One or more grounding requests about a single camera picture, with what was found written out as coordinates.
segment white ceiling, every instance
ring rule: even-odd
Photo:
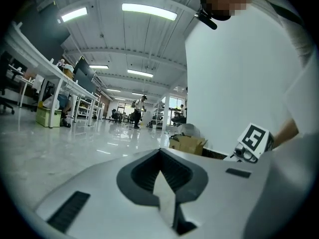
[[[52,0],[36,0],[39,8]],[[81,55],[89,64],[108,65],[97,74],[111,97],[134,99],[146,93],[156,102],[177,85],[186,87],[186,52],[183,33],[199,8],[199,0],[55,0],[61,15],[86,6],[88,14],[66,23],[71,33],[63,44],[76,62]],[[151,5],[177,13],[175,21],[138,12],[123,12],[123,3]],[[132,75],[127,69],[154,74]]]

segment black vent grille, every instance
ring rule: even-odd
[[[76,191],[47,221],[55,229],[65,233],[79,212],[89,199],[90,195]]]

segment black headphones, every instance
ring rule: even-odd
[[[212,18],[219,21],[226,21],[231,17],[226,13],[223,14],[220,11],[213,11],[212,8],[208,8],[206,0],[200,0],[200,9],[194,16],[213,30],[217,29],[217,25],[211,20]]]

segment glossy floor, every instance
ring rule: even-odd
[[[9,111],[0,115],[0,169],[8,187],[33,209],[51,190],[91,165],[169,145],[169,134],[161,130],[105,120],[49,129],[37,124],[31,111]]]

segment seated person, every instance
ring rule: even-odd
[[[58,95],[58,100],[60,102],[60,110],[62,110],[61,112],[61,117],[63,119],[66,118],[67,116],[67,112],[71,109],[72,103],[69,100],[69,96],[68,93],[63,93],[63,94],[59,94]]]
[[[112,117],[114,120],[117,120],[117,119],[119,118],[119,114],[116,113],[116,110],[115,110],[115,109],[112,110],[112,115],[111,115],[111,117]]]
[[[174,124],[185,124],[186,123],[186,111],[184,108],[184,105],[180,105],[180,113],[177,114],[177,116],[175,116],[174,118],[171,119],[172,122],[174,122]]]

